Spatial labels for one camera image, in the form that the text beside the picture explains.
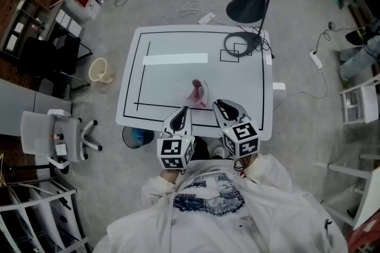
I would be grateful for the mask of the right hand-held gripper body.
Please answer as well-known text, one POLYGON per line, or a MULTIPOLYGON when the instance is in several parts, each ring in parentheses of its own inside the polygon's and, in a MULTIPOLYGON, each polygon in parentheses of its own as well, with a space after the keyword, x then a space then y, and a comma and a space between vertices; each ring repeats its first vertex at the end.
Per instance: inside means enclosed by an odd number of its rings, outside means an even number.
POLYGON ((260 136, 257 125, 249 117, 221 124, 221 137, 225 148, 235 159, 257 154, 260 148, 260 136))

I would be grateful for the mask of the black mesh waste bin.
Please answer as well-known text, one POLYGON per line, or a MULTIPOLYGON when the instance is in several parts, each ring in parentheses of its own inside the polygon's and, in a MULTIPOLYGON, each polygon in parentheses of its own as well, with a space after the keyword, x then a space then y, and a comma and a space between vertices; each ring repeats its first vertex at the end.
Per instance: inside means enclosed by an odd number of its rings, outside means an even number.
POLYGON ((133 127, 125 126, 122 131, 122 139, 127 147, 132 149, 140 148, 144 145, 150 144, 154 140, 154 131, 145 129, 145 140, 143 144, 140 146, 135 146, 131 140, 132 129, 133 127))

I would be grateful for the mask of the person's right forearm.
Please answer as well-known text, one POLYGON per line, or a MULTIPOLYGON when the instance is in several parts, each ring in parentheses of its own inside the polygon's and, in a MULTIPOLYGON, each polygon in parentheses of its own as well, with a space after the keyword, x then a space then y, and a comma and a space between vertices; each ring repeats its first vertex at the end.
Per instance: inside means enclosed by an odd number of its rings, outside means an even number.
POLYGON ((235 182, 241 193, 268 200, 288 199, 293 193, 293 184, 288 171, 272 155, 255 155, 244 168, 245 177, 235 182))

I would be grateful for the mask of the white work table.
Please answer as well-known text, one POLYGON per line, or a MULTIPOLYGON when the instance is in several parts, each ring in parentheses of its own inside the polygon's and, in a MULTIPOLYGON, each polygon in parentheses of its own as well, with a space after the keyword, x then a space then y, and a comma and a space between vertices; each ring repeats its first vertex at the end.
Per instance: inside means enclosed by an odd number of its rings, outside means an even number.
MULTIPOLYGON (((261 139, 269 140, 273 129, 271 54, 258 48, 240 58, 229 55, 224 39, 239 30, 202 25, 136 29, 123 72, 117 124, 160 131, 172 112, 189 106, 193 134, 216 138, 220 129, 212 104, 227 99, 243 106, 258 125, 261 139), (208 85, 206 108, 187 99, 194 79, 208 85)), ((227 48, 242 53, 246 42, 232 37, 227 48)))

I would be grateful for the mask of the person's black trousers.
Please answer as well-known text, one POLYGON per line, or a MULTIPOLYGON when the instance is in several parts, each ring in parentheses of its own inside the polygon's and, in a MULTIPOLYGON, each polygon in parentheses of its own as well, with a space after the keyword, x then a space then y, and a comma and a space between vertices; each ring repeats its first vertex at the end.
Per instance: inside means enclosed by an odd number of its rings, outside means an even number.
POLYGON ((195 137, 194 142, 194 153, 191 160, 221 160, 221 159, 211 159, 211 152, 217 147, 223 146, 221 139, 216 138, 206 138, 206 137, 195 137))

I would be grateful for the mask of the cream plastic basket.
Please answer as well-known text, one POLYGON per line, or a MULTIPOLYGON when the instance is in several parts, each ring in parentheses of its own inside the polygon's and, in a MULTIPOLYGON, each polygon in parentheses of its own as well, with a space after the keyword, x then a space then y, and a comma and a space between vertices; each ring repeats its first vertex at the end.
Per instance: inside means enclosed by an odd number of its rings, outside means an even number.
POLYGON ((88 76, 92 82, 110 84, 115 79, 115 72, 110 68, 105 58, 95 59, 89 68, 88 76))

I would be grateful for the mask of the white power strip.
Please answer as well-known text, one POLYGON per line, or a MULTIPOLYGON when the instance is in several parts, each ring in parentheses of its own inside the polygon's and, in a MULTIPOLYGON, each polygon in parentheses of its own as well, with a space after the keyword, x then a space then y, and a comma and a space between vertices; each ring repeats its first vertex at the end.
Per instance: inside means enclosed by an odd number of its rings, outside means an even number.
POLYGON ((201 18, 200 20, 198 20, 198 24, 200 24, 200 25, 206 25, 206 24, 210 23, 211 21, 213 21, 215 19, 215 17, 216 17, 215 14, 213 14, 212 12, 209 12, 203 18, 201 18))
POLYGON ((316 67, 319 70, 321 70, 323 68, 323 64, 320 61, 320 59, 317 57, 316 52, 310 52, 309 56, 310 56, 311 60, 314 62, 314 64, 316 65, 316 67))

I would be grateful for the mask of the white wooden chair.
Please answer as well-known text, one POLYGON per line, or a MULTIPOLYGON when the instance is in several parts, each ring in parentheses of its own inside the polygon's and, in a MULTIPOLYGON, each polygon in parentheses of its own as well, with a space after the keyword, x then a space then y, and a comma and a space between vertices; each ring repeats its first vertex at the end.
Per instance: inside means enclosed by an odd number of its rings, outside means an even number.
POLYGON ((379 118, 380 74, 340 93, 343 124, 368 124, 379 118))

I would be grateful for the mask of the white grey office chair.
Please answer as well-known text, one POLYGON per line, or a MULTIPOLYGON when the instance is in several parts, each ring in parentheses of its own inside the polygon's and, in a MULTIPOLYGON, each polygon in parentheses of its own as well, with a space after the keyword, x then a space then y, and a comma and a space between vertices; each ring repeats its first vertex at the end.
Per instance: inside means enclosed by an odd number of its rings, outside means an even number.
MULTIPOLYGON (((82 126, 81 118, 73 118, 70 113, 60 109, 51 109, 47 114, 25 111, 21 119, 23 153, 45 156, 48 162, 54 165, 67 161, 70 163, 85 161, 88 159, 86 147, 95 151, 103 150, 100 144, 86 139, 86 135, 96 125, 98 125, 97 120, 90 120, 82 126), (54 140, 51 138, 53 134, 63 134, 64 139, 54 140), (58 156, 55 146, 62 143, 66 144, 68 154, 58 156)), ((67 173, 68 166, 60 171, 67 173)))

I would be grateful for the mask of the black visitor chair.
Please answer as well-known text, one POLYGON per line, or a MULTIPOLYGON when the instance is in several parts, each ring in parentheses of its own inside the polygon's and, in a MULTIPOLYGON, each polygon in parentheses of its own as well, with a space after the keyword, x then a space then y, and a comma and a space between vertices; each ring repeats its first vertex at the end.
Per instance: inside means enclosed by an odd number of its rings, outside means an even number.
POLYGON ((18 72, 33 78, 49 80, 56 85, 71 84, 72 80, 82 82, 76 89, 87 88, 90 83, 76 77, 77 64, 92 55, 90 48, 72 35, 63 36, 63 45, 28 37, 23 45, 17 63, 18 72))

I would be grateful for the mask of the black coat rack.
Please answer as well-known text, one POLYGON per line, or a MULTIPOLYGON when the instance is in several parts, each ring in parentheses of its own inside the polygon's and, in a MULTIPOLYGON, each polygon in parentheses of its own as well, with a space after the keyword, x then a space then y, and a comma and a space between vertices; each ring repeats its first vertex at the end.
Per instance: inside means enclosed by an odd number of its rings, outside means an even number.
POLYGON ((67 161, 65 163, 58 163, 57 165, 54 165, 53 163, 48 163, 45 165, 26 165, 26 166, 6 165, 6 168, 12 172, 18 172, 18 171, 27 171, 27 170, 53 169, 53 167, 56 167, 58 169, 65 169, 69 164, 70 162, 67 161))

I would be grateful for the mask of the white shelf rack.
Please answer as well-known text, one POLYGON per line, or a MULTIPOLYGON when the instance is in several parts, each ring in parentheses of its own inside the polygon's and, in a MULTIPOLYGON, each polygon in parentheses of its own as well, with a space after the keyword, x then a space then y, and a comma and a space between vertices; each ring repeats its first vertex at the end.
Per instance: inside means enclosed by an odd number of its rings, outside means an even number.
POLYGON ((0 188, 0 253, 90 253, 76 194, 75 188, 56 178, 0 188), (61 204, 61 197, 71 210, 61 204), (61 222, 60 215, 68 222, 61 222))

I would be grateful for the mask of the white refrigerator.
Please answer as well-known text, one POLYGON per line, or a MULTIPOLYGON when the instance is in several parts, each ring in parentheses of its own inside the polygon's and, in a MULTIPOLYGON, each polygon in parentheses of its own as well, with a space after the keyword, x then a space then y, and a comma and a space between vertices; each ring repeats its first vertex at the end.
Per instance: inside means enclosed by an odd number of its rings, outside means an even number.
POLYGON ((47 114, 50 109, 71 113, 72 103, 0 79, 0 135, 19 137, 24 111, 47 114))

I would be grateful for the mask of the grey desk with hutch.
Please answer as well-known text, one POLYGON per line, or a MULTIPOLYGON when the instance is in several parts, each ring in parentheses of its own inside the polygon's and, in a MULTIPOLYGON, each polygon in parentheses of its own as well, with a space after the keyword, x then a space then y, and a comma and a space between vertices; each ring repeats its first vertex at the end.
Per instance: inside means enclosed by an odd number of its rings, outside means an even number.
POLYGON ((83 27, 65 12, 61 5, 49 10, 36 0, 21 0, 0 41, 0 55, 18 60, 28 37, 50 40, 58 30, 80 37, 83 27), (5 48, 12 34, 16 35, 18 40, 14 51, 9 52, 5 48))

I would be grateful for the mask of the pink upholstered seat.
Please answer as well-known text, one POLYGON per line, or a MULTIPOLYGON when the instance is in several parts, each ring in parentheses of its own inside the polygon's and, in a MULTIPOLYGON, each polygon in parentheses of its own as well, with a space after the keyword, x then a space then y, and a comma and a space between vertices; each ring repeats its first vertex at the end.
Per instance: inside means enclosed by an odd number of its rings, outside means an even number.
POLYGON ((347 237, 348 252, 354 253, 355 250, 368 243, 380 239, 380 211, 372 215, 367 221, 357 229, 351 231, 347 237))

